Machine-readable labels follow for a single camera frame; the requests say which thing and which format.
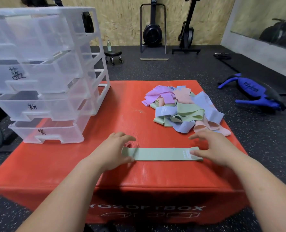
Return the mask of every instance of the rolling stool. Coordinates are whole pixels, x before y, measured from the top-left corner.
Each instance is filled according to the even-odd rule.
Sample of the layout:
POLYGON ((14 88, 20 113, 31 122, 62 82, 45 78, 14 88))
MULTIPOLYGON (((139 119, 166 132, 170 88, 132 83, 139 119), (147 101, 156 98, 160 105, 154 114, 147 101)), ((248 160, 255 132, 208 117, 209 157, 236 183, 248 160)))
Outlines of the rolling stool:
POLYGON ((122 57, 120 56, 121 54, 122 54, 121 51, 116 51, 116 50, 113 50, 113 49, 112 49, 112 51, 105 51, 104 55, 105 55, 106 63, 109 63, 109 61, 106 58, 110 57, 110 61, 111 61, 112 65, 114 66, 115 63, 113 61, 113 57, 116 57, 116 56, 118 56, 119 62, 122 63, 122 57))

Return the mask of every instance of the plywood wall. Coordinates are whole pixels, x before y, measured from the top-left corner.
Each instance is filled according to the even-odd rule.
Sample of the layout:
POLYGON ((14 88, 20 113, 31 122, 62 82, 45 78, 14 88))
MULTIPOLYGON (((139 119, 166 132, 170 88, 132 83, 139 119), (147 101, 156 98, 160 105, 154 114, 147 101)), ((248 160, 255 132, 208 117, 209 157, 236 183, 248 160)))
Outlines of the plywood wall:
MULTIPOLYGON (((220 44, 235 0, 201 0, 197 2, 190 26, 194 28, 192 44, 220 44)), ((64 6, 91 6, 97 10, 102 41, 113 45, 140 44, 140 6, 150 0, 62 0, 64 6)), ((178 45, 182 23, 190 1, 158 0, 166 6, 167 44, 178 45)), ((19 7, 19 0, 0 0, 0 7, 19 7)), ((164 9, 157 7, 156 23, 164 33, 164 9)), ((142 29, 149 23, 150 7, 142 8, 142 29)))
POLYGON ((286 0, 242 0, 231 31, 257 39, 273 18, 286 19, 286 0))

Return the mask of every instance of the pile of resistance bands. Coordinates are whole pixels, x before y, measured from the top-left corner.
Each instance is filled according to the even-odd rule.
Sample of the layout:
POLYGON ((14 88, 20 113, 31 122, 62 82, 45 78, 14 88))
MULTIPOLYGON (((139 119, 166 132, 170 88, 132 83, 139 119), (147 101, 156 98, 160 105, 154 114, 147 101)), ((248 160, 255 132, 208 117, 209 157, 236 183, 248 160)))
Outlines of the pile of resistance bands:
POLYGON ((157 85, 142 103, 156 110, 154 122, 177 132, 188 133, 193 128, 195 132, 210 129, 224 136, 231 134, 220 125, 224 114, 217 111, 204 92, 195 95, 186 86, 157 85))

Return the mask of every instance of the white wall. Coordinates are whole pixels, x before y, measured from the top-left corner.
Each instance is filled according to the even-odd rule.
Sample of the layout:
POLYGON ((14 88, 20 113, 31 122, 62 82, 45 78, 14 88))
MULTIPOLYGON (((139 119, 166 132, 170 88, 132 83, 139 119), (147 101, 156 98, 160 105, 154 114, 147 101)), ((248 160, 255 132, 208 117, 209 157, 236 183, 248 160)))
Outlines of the white wall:
POLYGON ((235 0, 221 45, 286 76, 286 49, 231 32, 241 0, 235 0))

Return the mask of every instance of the speckled rubber flooring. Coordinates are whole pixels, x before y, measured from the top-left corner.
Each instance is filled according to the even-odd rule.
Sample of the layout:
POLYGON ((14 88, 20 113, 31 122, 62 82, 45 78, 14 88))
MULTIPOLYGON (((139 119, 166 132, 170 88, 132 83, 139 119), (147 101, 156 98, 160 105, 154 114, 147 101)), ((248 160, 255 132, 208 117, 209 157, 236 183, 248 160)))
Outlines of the speckled rubber flooring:
MULTIPOLYGON (((116 62, 108 65, 110 80, 197 80, 210 96, 217 109, 225 113, 225 120, 248 154, 261 162, 267 169, 286 184, 286 111, 276 115, 264 114, 257 107, 237 105, 235 99, 246 99, 234 85, 217 89, 217 82, 225 80, 234 72, 213 57, 217 52, 228 52, 222 46, 198 46, 202 49, 199 55, 194 53, 168 54, 168 61, 140 61, 139 46, 120 47, 123 64, 116 62)), ((254 71, 262 67, 247 62, 246 67, 254 71)), ((269 72, 261 73, 258 78, 269 82, 269 72)), ((279 84, 281 76, 274 76, 273 83, 279 84)), ((10 120, 1 123, 5 135, 10 120)), ((14 148, 21 142, 15 139, 14 148)), ((0 153, 0 164, 8 154, 0 153)), ((28 209, 0 196, 0 232, 10 232, 30 215, 28 209)), ((146 223, 136 229, 131 225, 116 225, 118 231, 261 231, 253 211, 245 208, 230 218, 208 226, 194 225, 152 225, 146 223)), ((91 225, 97 231, 99 226, 91 225)))

